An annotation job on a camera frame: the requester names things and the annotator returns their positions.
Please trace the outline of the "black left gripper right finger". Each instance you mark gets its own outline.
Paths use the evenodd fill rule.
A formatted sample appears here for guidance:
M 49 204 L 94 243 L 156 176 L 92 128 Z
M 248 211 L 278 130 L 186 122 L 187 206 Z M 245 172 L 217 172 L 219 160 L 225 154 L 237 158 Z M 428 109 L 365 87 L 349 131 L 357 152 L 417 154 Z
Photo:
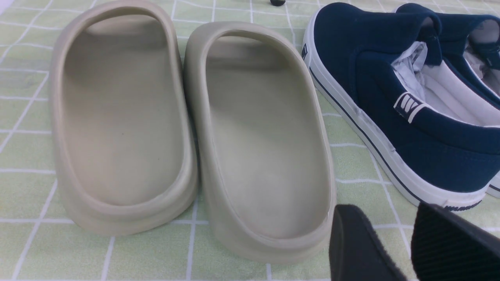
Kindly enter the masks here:
M 450 210 L 420 203 L 411 261 L 420 281 L 498 281 L 500 240 Z

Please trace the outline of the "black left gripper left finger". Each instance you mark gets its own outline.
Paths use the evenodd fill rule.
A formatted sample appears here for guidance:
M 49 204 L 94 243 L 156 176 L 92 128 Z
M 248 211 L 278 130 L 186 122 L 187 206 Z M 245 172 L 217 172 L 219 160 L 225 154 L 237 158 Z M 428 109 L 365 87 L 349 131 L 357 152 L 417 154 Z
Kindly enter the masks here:
M 373 225 L 354 205 L 336 205 L 330 237 L 332 281 L 406 281 Z

